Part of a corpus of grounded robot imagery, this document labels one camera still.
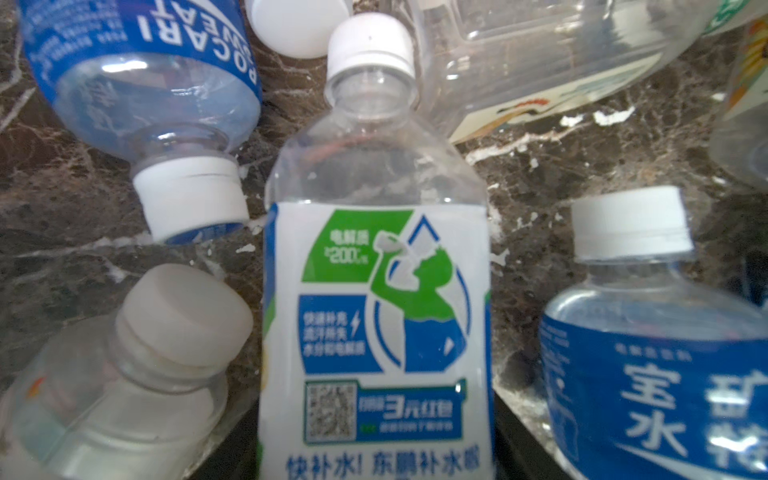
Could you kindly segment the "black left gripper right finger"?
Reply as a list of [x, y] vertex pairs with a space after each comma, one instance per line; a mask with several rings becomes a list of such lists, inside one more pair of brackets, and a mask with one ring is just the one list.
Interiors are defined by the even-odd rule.
[[494, 429], [496, 479], [570, 479], [498, 393], [494, 393]]

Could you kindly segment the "white label tall bottle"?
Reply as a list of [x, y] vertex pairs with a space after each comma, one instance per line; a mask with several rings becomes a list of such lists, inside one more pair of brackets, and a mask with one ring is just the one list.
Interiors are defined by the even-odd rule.
[[327, 55], [335, 28], [353, 14], [352, 0], [248, 0], [247, 19], [257, 38], [294, 59]]

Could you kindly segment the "blue label bottle left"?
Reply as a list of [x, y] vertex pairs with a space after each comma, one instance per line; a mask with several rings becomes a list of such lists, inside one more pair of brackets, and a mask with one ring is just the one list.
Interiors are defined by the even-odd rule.
[[586, 278], [539, 325], [551, 428], [587, 479], [763, 479], [767, 321], [688, 280], [679, 188], [576, 200]]

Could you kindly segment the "blue Pocari label bottle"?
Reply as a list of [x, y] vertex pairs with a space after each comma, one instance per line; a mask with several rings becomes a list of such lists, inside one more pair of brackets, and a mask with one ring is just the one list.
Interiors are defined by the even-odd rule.
[[233, 151], [261, 80], [236, 1], [22, 1], [34, 78], [80, 140], [130, 164], [153, 239], [211, 240], [249, 219]]

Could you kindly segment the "clear bottle green cap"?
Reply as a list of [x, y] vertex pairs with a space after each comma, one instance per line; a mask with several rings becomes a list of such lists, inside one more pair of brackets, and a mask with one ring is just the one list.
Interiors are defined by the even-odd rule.
[[451, 142], [595, 102], [650, 75], [738, 1], [386, 1], [415, 36], [418, 106]]

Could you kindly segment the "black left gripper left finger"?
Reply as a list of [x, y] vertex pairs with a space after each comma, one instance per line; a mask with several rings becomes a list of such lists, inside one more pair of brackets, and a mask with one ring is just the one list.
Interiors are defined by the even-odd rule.
[[252, 407], [191, 475], [191, 480], [254, 480], [259, 408]]

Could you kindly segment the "white green label bottle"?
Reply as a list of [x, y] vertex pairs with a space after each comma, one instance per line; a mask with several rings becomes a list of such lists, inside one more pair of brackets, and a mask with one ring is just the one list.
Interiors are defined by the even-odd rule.
[[266, 185], [261, 479], [491, 479], [487, 187], [414, 110], [411, 36], [333, 32]]

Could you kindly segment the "clear bottle yellow label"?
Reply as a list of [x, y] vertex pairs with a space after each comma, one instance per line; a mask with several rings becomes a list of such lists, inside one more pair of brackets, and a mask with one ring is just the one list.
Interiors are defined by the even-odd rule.
[[221, 419], [248, 304], [185, 265], [52, 338], [1, 399], [5, 479], [179, 479]]

